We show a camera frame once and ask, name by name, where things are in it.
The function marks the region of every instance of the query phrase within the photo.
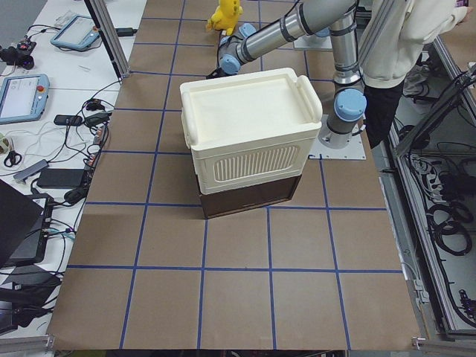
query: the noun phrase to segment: white plastic crate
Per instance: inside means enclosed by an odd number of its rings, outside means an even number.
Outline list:
[[[302,173],[322,117],[307,77],[282,68],[184,83],[180,92],[203,194]]]

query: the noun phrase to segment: white table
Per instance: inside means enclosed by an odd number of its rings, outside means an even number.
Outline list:
[[[138,28],[142,13],[147,0],[106,0],[107,8],[117,28],[132,27]],[[74,13],[88,15],[88,11],[83,1],[73,0],[48,0],[42,12],[37,17],[34,24],[54,26],[55,21],[67,13],[68,11]],[[29,34],[41,30],[42,28],[33,28]],[[104,45],[100,48],[93,49],[87,52],[64,52],[50,44],[50,39],[54,35],[53,31],[47,33],[40,33],[33,37],[37,42],[32,55],[35,60],[35,67],[29,71],[23,68],[17,68],[11,76],[18,76],[24,74],[46,74],[50,80],[51,87],[48,92],[48,101],[46,103],[45,111],[38,121],[27,123],[10,123],[0,125],[0,132],[10,136],[13,139],[15,150],[23,155],[23,162],[20,167],[16,169],[22,170],[30,165],[41,160],[43,157],[38,155],[47,155],[46,160],[52,158],[57,150],[61,147],[64,141],[65,128],[55,126],[53,124],[54,117],[58,114],[74,115],[85,100],[88,100],[95,92],[117,79],[112,64],[106,53]],[[129,58],[134,37],[120,38],[126,58]],[[10,73],[12,67],[8,66],[4,74]],[[115,84],[98,94],[97,98],[106,100],[112,104],[115,103],[120,85]],[[85,145],[92,142],[93,136],[84,126],[78,129],[81,137],[85,141]],[[82,149],[83,145],[80,136],[77,135],[75,129],[70,131],[69,146]],[[64,149],[57,157],[57,160],[70,158],[75,152]],[[51,164],[51,167],[56,168],[83,168],[83,156],[77,155],[66,162]],[[11,173],[0,165],[0,175]],[[30,193],[30,182],[32,178],[27,180],[27,184],[16,183],[13,176],[1,177],[3,181],[16,188],[24,194]],[[57,201],[62,201],[62,196],[67,190],[42,190],[42,193],[48,193]],[[81,202],[71,208],[55,208],[53,211],[53,218],[62,222],[73,225],[78,214],[80,215]],[[52,225],[55,228],[61,228],[59,225]],[[48,240],[45,259],[37,264],[44,270],[49,271],[64,271],[73,242],[69,239],[65,240],[65,256],[61,266],[60,260],[63,252],[63,239],[61,237],[52,238]],[[0,276],[0,283],[6,279]],[[60,288],[56,288],[51,297],[57,295]],[[26,328],[19,327],[16,331],[4,334],[1,338],[19,338],[19,337],[34,337],[41,336],[46,333],[51,315],[36,318]],[[19,356],[52,356],[53,353],[45,353],[44,351],[37,352],[17,352],[8,353],[3,356],[19,357]]]

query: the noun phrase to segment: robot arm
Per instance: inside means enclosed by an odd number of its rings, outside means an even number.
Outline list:
[[[356,0],[308,0],[259,31],[244,24],[220,42],[219,68],[209,78],[237,74],[242,65],[287,42],[330,28],[336,70],[334,81],[337,85],[352,85],[360,80],[355,8]]]
[[[356,0],[307,0],[289,13],[256,31],[250,24],[237,28],[219,43],[219,68],[208,78],[237,74],[242,65],[295,41],[302,35],[314,35],[330,29],[334,53],[334,111],[323,123],[319,141],[326,147],[340,149],[347,145],[357,121],[365,111],[363,94],[350,88],[361,79],[354,19]]]

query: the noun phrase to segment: yellow plush toy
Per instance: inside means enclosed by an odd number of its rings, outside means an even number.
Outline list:
[[[239,0],[219,0],[215,13],[207,21],[207,30],[226,30],[230,36],[242,13]]]

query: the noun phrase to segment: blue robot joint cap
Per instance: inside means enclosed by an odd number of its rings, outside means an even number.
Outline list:
[[[354,88],[341,91],[334,102],[334,111],[340,119],[354,123],[359,120],[367,108],[367,99]]]

